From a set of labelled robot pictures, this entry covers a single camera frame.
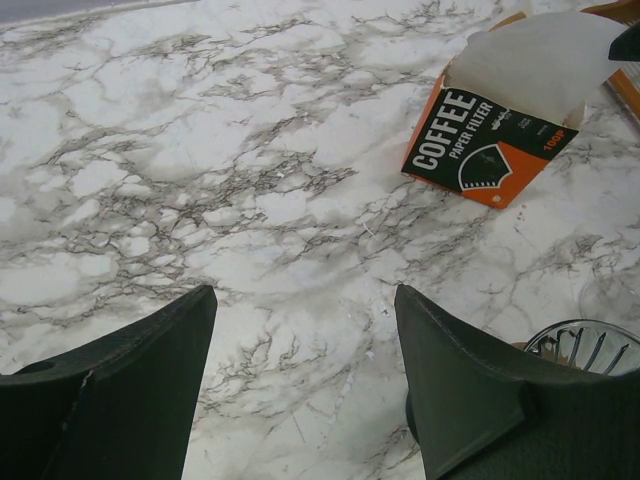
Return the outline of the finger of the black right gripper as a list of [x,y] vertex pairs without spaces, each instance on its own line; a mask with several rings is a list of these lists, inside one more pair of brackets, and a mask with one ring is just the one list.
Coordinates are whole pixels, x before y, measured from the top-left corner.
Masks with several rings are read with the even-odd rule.
[[618,62],[640,61],[640,24],[631,25],[612,41],[608,59]]

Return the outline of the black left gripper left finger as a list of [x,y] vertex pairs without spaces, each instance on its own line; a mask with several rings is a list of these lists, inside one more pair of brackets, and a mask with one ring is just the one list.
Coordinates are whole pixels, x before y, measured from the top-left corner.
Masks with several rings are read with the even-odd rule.
[[181,478],[216,310],[202,285],[2,376],[2,478]]

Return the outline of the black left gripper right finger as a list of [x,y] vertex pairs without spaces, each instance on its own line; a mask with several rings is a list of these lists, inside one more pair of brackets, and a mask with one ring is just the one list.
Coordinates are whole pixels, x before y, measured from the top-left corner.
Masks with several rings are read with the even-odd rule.
[[407,420],[430,479],[635,479],[639,370],[538,358],[408,285],[395,311]]

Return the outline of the grey ribbed glass dripper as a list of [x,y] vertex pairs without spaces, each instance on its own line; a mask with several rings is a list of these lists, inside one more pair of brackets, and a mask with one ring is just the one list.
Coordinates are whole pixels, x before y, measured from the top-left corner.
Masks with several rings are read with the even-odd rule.
[[543,329],[527,346],[555,346],[569,357],[567,367],[606,376],[639,370],[639,337],[619,326],[597,320],[568,320]]

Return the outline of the round wooden dripper base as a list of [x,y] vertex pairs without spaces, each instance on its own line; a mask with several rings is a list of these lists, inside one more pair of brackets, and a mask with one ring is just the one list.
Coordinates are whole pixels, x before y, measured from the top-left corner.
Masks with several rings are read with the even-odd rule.
[[556,353],[554,345],[543,344],[542,346],[534,345],[528,347],[526,342],[514,342],[512,343],[512,346],[546,361],[564,366],[569,365],[569,357],[563,356],[561,353]]

